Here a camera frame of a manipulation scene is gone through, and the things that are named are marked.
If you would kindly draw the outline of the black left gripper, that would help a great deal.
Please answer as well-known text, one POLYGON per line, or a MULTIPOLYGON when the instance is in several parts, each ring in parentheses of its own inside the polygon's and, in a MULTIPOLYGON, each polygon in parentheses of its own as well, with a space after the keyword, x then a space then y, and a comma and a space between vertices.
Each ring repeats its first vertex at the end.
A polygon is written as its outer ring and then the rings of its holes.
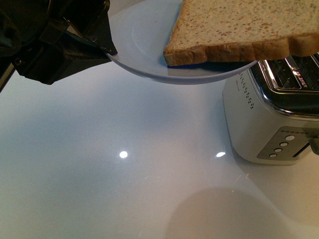
POLYGON ((116 55, 107 0, 3 0, 0 83, 14 71, 51 85, 116 55))

